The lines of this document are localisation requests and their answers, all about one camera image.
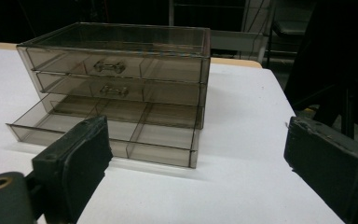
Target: white table surface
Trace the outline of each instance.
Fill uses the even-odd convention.
[[[0,49],[0,173],[27,175],[44,149],[5,125],[38,101],[17,51]],[[113,159],[78,223],[342,223],[283,158],[293,115],[269,70],[211,64],[197,169]]]

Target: drawer handle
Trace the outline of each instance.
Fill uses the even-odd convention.
[[[127,89],[127,87],[112,88],[112,87],[106,85],[100,90],[100,94],[102,94],[102,95],[113,94],[113,95],[118,95],[118,96],[121,96],[124,98],[129,94],[129,90]]]
[[[102,72],[103,70],[113,70],[115,73],[120,74],[126,69],[126,64],[124,64],[124,62],[109,64],[99,61],[94,64],[94,68],[97,72]]]

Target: drawer organizer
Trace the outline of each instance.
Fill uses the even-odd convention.
[[[195,168],[210,66],[210,30],[76,23],[21,43],[41,101],[12,124],[49,145],[106,115],[114,156]]]

